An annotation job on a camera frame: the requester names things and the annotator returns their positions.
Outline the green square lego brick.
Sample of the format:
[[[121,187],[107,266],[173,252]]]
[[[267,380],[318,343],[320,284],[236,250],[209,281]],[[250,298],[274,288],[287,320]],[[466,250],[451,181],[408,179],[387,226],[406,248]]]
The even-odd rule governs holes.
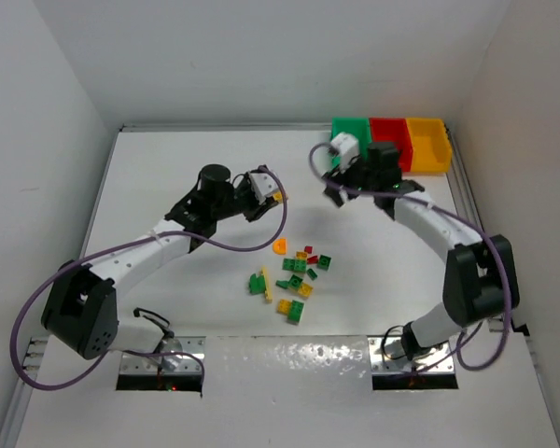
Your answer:
[[[331,257],[326,255],[320,255],[317,261],[317,268],[323,271],[327,271],[329,269],[331,263]]]

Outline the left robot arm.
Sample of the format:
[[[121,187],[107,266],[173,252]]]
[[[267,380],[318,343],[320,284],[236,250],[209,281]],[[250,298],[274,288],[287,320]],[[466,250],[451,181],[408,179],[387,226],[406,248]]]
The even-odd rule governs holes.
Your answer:
[[[167,263],[210,242],[218,222],[243,216],[253,222],[278,205],[277,176],[260,166],[231,182],[230,170],[208,164],[194,187],[144,236],[86,260],[64,264],[53,282],[42,326],[86,360],[108,351],[154,353],[172,332],[162,318],[119,316],[131,290]]]

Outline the yellow half-round lego brick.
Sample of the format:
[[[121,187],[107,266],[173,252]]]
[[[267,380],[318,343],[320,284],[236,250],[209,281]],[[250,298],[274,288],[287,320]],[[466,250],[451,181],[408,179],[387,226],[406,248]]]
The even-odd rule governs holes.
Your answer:
[[[279,238],[273,242],[273,252],[277,255],[285,255],[287,253],[287,239]]]

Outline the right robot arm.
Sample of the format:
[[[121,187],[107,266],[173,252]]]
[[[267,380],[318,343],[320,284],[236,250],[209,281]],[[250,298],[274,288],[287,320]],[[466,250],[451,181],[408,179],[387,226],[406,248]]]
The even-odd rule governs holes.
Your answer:
[[[405,179],[399,152],[390,143],[367,150],[349,133],[321,145],[331,168],[317,178],[336,206],[369,196],[377,208],[419,237],[444,264],[439,302],[428,313],[404,325],[397,354],[412,361],[466,328],[501,315],[511,326],[520,294],[511,242],[488,236],[468,220],[437,206],[418,182]]]

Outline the small green lego slope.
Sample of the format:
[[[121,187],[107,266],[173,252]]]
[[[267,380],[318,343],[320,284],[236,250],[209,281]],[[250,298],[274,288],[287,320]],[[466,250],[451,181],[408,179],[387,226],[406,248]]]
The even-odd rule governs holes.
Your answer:
[[[308,269],[306,273],[312,280],[316,280],[318,277],[317,273],[313,269]]]

